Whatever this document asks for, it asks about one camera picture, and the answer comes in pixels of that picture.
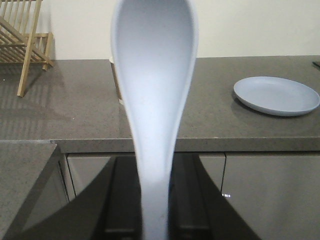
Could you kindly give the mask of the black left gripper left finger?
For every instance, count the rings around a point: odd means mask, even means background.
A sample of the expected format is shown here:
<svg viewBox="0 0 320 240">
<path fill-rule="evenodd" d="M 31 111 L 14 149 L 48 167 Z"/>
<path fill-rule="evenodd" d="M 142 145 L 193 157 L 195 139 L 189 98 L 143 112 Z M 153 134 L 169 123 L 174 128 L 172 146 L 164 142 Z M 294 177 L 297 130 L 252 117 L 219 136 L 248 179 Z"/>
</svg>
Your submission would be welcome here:
<svg viewBox="0 0 320 240">
<path fill-rule="evenodd" d="M 141 239 L 141 190 L 134 156 L 112 157 L 78 196 L 57 210 L 40 199 L 48 181 L 45 170 L 3 239 Z"/>
</svg>

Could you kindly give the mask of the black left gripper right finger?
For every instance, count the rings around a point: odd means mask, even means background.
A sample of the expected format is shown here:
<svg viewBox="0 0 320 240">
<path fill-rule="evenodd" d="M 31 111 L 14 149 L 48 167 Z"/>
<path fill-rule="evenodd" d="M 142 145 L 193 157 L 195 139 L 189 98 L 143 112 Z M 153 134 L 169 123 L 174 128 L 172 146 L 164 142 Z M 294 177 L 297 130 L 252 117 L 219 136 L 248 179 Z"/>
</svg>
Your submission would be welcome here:
<svg viewBox="0 0 320 240">
<path fill-rule="evenodd" d="M 173 158 L 168 225 L 171 240 L 259 239 L 191 153 Z"/>
</svg>

